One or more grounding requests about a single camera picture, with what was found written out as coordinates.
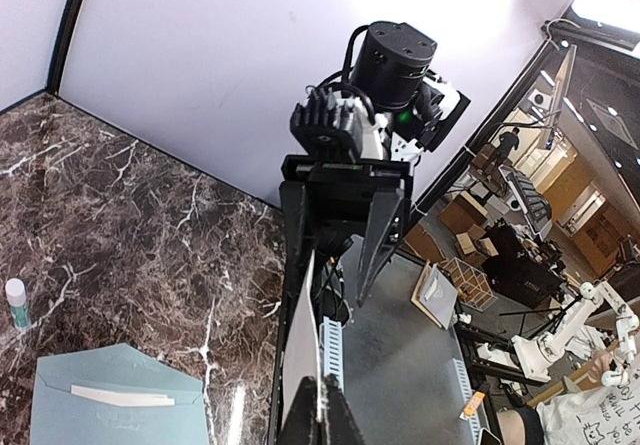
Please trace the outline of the light blue paper envelope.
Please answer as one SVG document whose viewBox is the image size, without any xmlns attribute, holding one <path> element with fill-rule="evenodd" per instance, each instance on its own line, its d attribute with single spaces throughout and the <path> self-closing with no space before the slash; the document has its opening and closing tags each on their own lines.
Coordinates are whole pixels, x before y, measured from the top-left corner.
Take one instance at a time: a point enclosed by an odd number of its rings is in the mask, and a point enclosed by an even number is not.
<svg viewBox="0 0 640 445">
<path fill-rule="evenodd" d="M 207 444 L 203 383 L 127 345 L 40 357 L 32 444 Z"/>
</svg>

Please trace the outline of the white industrial robot arm background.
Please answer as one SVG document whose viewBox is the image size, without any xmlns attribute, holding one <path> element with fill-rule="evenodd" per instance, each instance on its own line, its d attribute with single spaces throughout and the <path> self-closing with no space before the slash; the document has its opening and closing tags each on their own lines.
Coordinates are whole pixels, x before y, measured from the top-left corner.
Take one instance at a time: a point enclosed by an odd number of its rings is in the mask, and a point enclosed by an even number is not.
<svg viewBox="0 0 640 445">
<path fill-rule="evenodd" d="M 279 369 L 274 374 L 274 390 L 279 398 L 272 403 L 271 444 L 363 444 L 366 439 L 356 422 L 346 394 L 343 372 L 342 326 L 314 313 L 313 276 L 298 285 L 287 284 L 287 297 L 295 302 L 284 305 L 290 316 L 278 340 L 282 350 Z M 430 320 L 434 333 L 423 345 L 417 371 L 400 370 L 395 380 L 376 379 L 366 404 L 367 423 L 380 424 L 387 444 L 407 443 L 407 427 L 394 419 L 400 413 L 413 419 L 420 428 L 422 444 L 478 444 L 486 431 L 473 409 L 474 397 L 469 382 L 471 367 L 466 365 L 459 340 L 480 335 L 458 317 L 460 293 L 437 268 L 426 268 L 411 294 L 411 303 Z M 617 314 L 619 350 L 623 361 L 619 368 L 602 378 L 605 386 L 628 381 L 628 368 L 637 354 L 631 334 L 638 318 L 619 294 L 606 282 L 585 283 L 580 294 L 567 306 L 570 315 L 553 333 L 535 339 L 515 336 L 504 342 L 517 355 L 523 380 L 546 380 L 548 367 L 563 354 L 577 330 L 602 303 L 608 302 Z"/>
</svg>

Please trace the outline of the beige lined letter paper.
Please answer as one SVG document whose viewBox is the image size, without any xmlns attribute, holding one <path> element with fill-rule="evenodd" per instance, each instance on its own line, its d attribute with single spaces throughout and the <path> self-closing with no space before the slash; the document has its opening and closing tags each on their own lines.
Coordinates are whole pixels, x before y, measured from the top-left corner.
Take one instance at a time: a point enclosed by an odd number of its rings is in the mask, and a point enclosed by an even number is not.
<svg viewBox="0 0 640 445">
<path fill-rule="evenodd" d="M 171 407 L 175 399 L 162 394 L 119 392 L 72 385 L 70 393 L 91 401 L 121 408 Z"/>
</svg>

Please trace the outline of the spare gray paper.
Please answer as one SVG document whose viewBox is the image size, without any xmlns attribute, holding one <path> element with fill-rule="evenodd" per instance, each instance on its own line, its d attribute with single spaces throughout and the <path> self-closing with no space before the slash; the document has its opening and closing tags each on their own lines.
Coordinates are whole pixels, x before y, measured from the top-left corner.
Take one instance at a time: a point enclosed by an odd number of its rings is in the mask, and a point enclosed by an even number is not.
<svg viewBox="0 0 640 445">
<path fill-rule="evenodd" d="M 319 337 L 311 302 L 314 265 L 315 252 L 312 251 L 284 352 L 283 422 L 286 422 L 292 410 L 295 395 L 304 378 L 311 378 L 316 391 L 320 390 L 318 385 L 321 373 Z"/>
</svg>

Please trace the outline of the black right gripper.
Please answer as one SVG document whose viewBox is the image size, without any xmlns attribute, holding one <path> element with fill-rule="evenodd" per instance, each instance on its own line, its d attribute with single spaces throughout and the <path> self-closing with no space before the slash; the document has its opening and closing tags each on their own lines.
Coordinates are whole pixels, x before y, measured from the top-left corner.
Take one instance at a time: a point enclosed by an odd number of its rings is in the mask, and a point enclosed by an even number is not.
<svg viewBox="0 0 640 445">
<path fill-rule="evenodd" d="M 356 303 L 364 302 L 377 275 L 408 226 L 413 166 L 404 161 L 360 159 L 355 163 L 288 155 L 281 167 L 286 262 L 283 279 L 280 362 L 302 281 L 315 242 L 310 232 L 340 230 L 363 235 Z"/>
</svg>

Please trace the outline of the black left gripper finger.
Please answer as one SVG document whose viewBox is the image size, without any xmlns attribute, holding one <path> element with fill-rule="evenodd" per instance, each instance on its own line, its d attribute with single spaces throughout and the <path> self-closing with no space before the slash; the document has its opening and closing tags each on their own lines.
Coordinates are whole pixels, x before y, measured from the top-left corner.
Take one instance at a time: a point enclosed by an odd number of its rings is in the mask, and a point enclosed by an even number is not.
<svg viewBox="0 0 640 445">
<path fill-rule="evenodd" d="M 364 445 L 338 377 L 304 377 L 277 436 L 281 445 Z"/>
</svg>

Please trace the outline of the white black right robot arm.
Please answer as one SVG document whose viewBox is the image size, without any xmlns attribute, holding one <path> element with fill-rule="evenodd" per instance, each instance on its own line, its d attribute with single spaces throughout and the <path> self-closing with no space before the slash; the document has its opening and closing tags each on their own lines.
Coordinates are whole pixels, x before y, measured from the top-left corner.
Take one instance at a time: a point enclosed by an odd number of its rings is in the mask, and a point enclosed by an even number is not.
<svg viewBox="0 0 640 445">
<path fill-rule="evenodd" d="M 319 309 L 354 236 L 362 240 L 355 292 L 363 301 L 409 231 L 415 169 L 468 106 L 431 70 L 436 49 L 406 23 L 360 26 L 342 67 L 295 105 L 289 129 L 303 151 L 285 157 L 279 187 L 286 245 L 280 352 L 295 307 Z"/>
</svg>

